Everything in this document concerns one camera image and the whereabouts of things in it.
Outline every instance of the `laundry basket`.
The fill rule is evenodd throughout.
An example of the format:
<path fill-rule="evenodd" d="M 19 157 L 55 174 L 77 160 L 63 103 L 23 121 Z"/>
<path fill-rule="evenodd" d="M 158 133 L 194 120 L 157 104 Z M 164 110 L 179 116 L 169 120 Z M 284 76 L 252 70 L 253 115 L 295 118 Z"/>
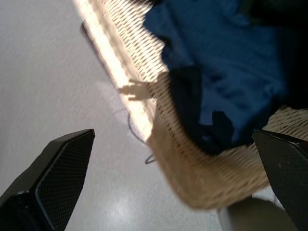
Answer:
<path fill-rule="evenodd" d="M 254 145 L 211 157 L 185 135 L 174 108 L 163 43 L 142 27 L 144 0 L 75 0 L 89 37 L 167 181 L 188 206 L 217 209 L 268 185 Z M 308 140 L 308 113 L 290 108 L 273 115 L 267 130 Z"/>

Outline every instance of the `white floor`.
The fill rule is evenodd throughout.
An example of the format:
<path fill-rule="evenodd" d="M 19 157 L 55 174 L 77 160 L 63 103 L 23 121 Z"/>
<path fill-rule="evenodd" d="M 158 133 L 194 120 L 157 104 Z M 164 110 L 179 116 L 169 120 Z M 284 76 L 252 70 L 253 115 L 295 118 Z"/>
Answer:
<path fill-rule="evenodd" d="M 94 128 L 67 231 L 219 231 L 214 212 L 185 207 L 156 163 L 144 164 L 150 151 L 130 134 L 71 0 L 2 1 L 0 15 L 0 194 L 50 140 Z"/>

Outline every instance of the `dark navy fabric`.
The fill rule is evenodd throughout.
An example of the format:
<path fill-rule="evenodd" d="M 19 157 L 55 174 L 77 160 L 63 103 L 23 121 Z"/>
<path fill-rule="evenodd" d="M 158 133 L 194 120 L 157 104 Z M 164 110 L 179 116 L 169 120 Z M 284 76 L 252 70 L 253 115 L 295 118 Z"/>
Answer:
<path fill-rule="evenodd" d="M 298 53 L 298 31 L 250 25 L 240 3 L 162 0 L 144 22 L 169 41 L 162 59 L 175 107 L 188 135 L 213 155 L 252 143 L 286 100 Z"/>

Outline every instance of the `black cable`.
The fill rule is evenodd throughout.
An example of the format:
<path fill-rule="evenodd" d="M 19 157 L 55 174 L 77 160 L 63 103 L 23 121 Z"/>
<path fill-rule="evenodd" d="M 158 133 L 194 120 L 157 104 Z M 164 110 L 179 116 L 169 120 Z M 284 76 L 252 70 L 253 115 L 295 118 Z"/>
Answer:
<path fill-rule="evenodd" d="M 130 113 L 128 114 L 128 117 L 127 117 L 127 123 L 128 123 L 128 128 L 129 128 L 131 134 L 132 134 L 139 142 L 141 142 L 141 143 L 143 143 L 144 145 L 148 146 L 148 144 L 147 144 L 143 139 L 141 139 L 141 138 L 135 133 L 135 131 L 133 130 L 133 127 L 132 127 L 132 125 L 131 125 L 131 115 L 130 115 Z M 149 165 L 149 164 L 151 164 L 151 163 L 153 163 L 153 162 L 155 162 L 155 161 L 156 161 L 156 160 L 154 159 L 154 155 L 151 154 L 151 155 L 145 160 L 144 163 L 145 163 L 146 165 Z"/>

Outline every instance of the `blue cloth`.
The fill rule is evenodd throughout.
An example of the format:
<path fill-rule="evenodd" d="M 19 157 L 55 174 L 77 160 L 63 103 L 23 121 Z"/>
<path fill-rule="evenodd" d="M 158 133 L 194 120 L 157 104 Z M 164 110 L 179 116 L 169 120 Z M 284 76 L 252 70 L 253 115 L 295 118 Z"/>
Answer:
<path fill-rule="evenodd" d="M 251 143 L 253 131 L 267 124 L 288 95 L 298 52 L 300 33 L 250 25 L 245 15 L 237 13 L 240 2 L 163 0 L 144 22 L 154 35 L 168 39 L 162 59 L 170 71 L 200 69 L 197 123 L 207 130 L 202 140 L 214 146 L 216 154 Z M 230 121 L 231 133 L 213 127 L 216 112 Z"/>

